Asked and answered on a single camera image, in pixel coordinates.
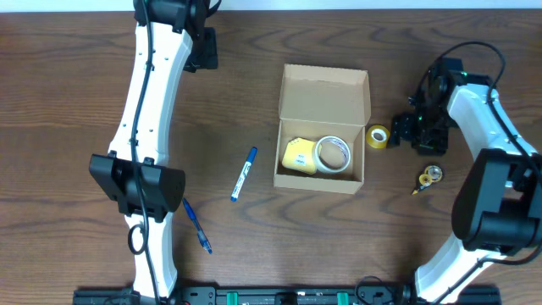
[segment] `brown tabletop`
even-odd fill
[[[66,304],[81,287],[127,286],[135,276],[127,225],[88,173],[107,153],[124,110],[135,54],[133,13],[0,15],[0,303]],[[214,254],[181,208],[174,216],[180,278],[221,286],[353,286],[364,275],[407,280],[451,233],[451,206],[473,160],[459,130],[442,158],[408,143],[367,147],[355,196],[273,188],[283,67],[312,64],[369,73],[369,124],[409,110],[424,69],[458,42],[500,47],[501,101],[542,149],[542,12],[388,10],[220,12],[219,69],[183,74],[170,167]],[[483,49],[457,52],[466,69],[494,74]],[[230,194],[250,147],[259,152],[239,202]],[[443,165],[439,185],[411,197],[416,173]],[[507,304],[540,302],[542,259],[493,266]]]

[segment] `box flap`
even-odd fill
[[[286,64],[279,116],[364,126],[371,116],[368,73]]]

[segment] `cardboard box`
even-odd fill
[[[279,140],[274,186],[354,194],[363,185],[365,125],[371,116],[367,71],[285,65],[279,103]],[[337,175],[308,175],[282,166],[289,141],[338,136],[351,149],[351,163]]]

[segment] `pen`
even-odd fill
[[[205,236],[205,233],[203,233],[203,229],[200,226],[200,223],[197,221],[196,214],[194,213],[194,210],[192,210],[192,207],[188,203],[186,199],[183,198],[183,205],[185,206],[185,210],[188,213],[188,217],[192,220],[192,224],[196,227],[197,230],[197,238],[200,240],[200,244],[202,244],[203,249],[207,250],[209,254],[213,254],[213,249],[211,248],[211,243]]]
[[[254,158],[256,157],[257,148],[253,147],[251,149],[251,152],[248,154],[248,158],[246,159],[245,166],[243,166],[243,170],[241,171],[241,174],[239,175],[239,179],[237,180],[237,184],[235,184],[234,191],[231,193],[231,201],[236,202],[237,198],[239,198],[239,193],[241,193],[241,188],[243,187],[243,183],[245,182],[246,176],[248,175],[248,171],[251,170],[252,163],[254,162]]]

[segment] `white panel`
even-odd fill
[[[222,10],[542,8],[540,0],[223,0]],[[132,0],[1,0],[0,12],[131,11]]]

